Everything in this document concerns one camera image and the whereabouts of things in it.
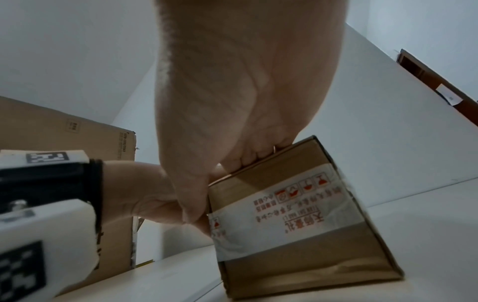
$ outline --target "small cardboard box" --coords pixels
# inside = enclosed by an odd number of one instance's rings
[[[321,167],[329,172],[314,175]],[[209,203],[212,237],[230,298],[403,278],[315,137],[211,184]],[[224,219],[227,206],[231,215]],[[267,221],[274,222],[262,226]]]
[[[136,136],[132,131],[3,97],[0,129],[0,149],[84,150],[93,159],[134,160]],[[132,218],[104,226],[98,236],[97,268],[68,291],[132,269],[133,236]]]

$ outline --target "white device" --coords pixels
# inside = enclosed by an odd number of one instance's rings
[[[83,151],[1,152],[0,190],[9,189],[6,185],[17,181],[16,175],[25,171],[21,169],[87,162]],[[41,173],[33,175],[23,182],[25,190],[41,187],[42,181]],[[51,181],[48,186],[54,189]],[[0,193],[0,302],[50,301],[94,270],[99,257],[90,204],[78,199],[42,205],[3,199]]]

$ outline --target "cardboard box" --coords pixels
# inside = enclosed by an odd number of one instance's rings
[[[0,149],[84,150],[90,158],[102,160],[134,160],[136,150],[132,131],[3,97],[0,129]],[[97,268],[68,291],[132,269],[133,251],[132,218],[104,226],[98,237]]]
[[[303,173],[313,174],[321,167],[328,167],[329,172],[298,180]],[[294,178],[293,184],[284,185],[283,190],[277,187]],[[327,181],[335,186],[330,187]],[[265,192],[264,198],[256,199],[261,192]],[[403,278],[402,270],[368,216],[346,189],[333,160],[315,137],[211,184],[209,203],[219,268],[230,298]],[[339,204],[347,207],[340,213],[335,206]],[[227,206],[234,213],[224,219]],[[248,216],[241,216],[241,211],[248,211]],[[314,211],[316,220],[311,220],[314,217],[309,212]],[[355,218],[344,218],[343,225],[347,226],[340,227],[341,219],[350,213]],[[236,215],[240,218],[231,222]],[[295,220],[287,222],[290,217]],[[274,229],[271,229],[272,224],[261,226],[268,219],[275,219]],[[305,231],[306,223],[310,224],[310,230]],[[307,235],[316,234],[326,227],[330,230],[312,237]],[[244,235],[241,241],[241,235],[234,237],[235,232],[248,236]],[[274,245],[274,241],[280,241],[279,238],[296,241],[272,249],[261,247]],[[259,252],[251,254],[254,249]],[[223,253],[232,259],[220,261],[226,257]]]

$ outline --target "brown cardboard box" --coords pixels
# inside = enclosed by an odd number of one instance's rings
[[[333,161],[315,137],[301,141],[211,184],[211,211],[222,209],[326,163],[333,164]],[[352,199],[351,205],[358,207],[357,213],[364,217],[364,222],[220,262],[219,268],[228,296],[239,299],[359,282],[402,279],[403,272],[390,251],[357,201],[353,197]]]
[[[84,150],[90,158],[134,160],[134,132],[0,97],[0,149]],[[98,267],[68,290],[132,269],[133,220],[108,224],[98,238]]]

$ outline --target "hand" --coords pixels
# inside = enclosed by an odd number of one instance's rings
[[[225,171],[217,167],[211,173],[211,182],[225,175]],[[102,224],[132,216],[167,224],[184,223],[174,188],[161,166],[106,161],[103,165]],[[194,225],[206,235],[210,234],[205,215]]]
[[[209,173],[286,147],[337,67],[345,0],[158,0],[160,162],[184,219],[204,214]]]

